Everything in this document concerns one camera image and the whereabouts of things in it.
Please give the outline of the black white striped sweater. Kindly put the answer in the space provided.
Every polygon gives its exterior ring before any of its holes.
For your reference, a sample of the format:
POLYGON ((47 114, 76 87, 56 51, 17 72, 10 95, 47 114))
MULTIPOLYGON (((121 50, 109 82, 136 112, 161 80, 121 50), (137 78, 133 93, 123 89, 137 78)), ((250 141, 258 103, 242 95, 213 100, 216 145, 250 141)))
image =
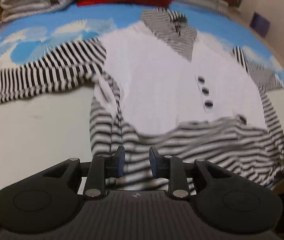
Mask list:
POLYGON ((284 132, 267 93, 273 70, 225 51, 180 12, 143 10, 127 28, 63 43, 36 61, 0 69, 0 103, 94 84, 92 154, 126 151, 120 190, 167 189, 149 149, 208 160, 264 187, 284 178, 284 132))

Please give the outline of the blue white patterned bedsheet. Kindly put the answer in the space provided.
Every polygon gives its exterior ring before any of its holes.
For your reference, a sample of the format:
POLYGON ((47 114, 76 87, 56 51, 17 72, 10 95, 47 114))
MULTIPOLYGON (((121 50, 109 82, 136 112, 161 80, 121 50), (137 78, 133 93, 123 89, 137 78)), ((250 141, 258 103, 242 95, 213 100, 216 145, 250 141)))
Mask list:
POLYGON ((144 9, 136 22, 0 68, 0 189, 69 157, 126 151, 120 190, 165 190, 149 148, 210 161, 262 186, 284 179, 273 70, 199 31, 189 15, 144 9))

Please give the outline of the purple square wall object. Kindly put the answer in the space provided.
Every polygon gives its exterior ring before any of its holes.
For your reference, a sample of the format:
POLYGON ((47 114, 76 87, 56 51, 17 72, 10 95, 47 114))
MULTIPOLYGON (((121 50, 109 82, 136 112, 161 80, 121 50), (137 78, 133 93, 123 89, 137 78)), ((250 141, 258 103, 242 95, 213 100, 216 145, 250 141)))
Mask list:
POLYGON ((257 12, 254 12, 249 26, 262 38, 265 38, 269 30, 270 22, 257 12))

